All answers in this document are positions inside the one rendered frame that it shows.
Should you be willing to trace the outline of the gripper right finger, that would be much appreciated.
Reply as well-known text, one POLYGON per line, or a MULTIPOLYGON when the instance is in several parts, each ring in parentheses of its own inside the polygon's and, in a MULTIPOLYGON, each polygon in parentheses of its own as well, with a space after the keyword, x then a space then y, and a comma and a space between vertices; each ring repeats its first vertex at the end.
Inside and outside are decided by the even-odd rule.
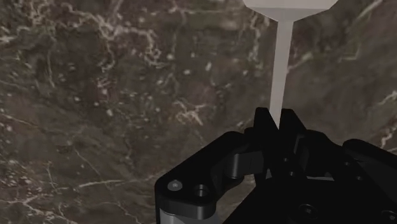
POLYGON ((397 155, 360 139, 338 145, 326 134, 307 129, 292 109, 281 111, 280 131, 289 138, 306 175, 328 173, 344 185, 362 186, 397 199, 397 155))

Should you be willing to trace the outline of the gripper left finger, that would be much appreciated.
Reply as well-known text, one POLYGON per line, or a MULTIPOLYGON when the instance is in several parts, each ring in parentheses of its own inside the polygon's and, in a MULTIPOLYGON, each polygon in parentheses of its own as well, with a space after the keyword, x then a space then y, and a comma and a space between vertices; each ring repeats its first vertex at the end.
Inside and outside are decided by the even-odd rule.
POLYGON ((269 176, 264 149, 277 134, 267 108, 256 108, 252 127, 229 131, 172 168, 155 183, 156 224, 215 220, 224 194, 254 175, 257 185, 269 176))

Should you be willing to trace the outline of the white flat-headed spatula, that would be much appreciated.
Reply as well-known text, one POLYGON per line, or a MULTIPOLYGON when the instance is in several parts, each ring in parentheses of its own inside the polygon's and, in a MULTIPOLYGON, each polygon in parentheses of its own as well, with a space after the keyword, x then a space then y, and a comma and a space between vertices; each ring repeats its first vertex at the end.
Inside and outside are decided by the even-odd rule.
POLYGON ((277 22, 269 111, 281 122, 294 22, 329 10, 338 0, 243 0, 245 6, 277 22))

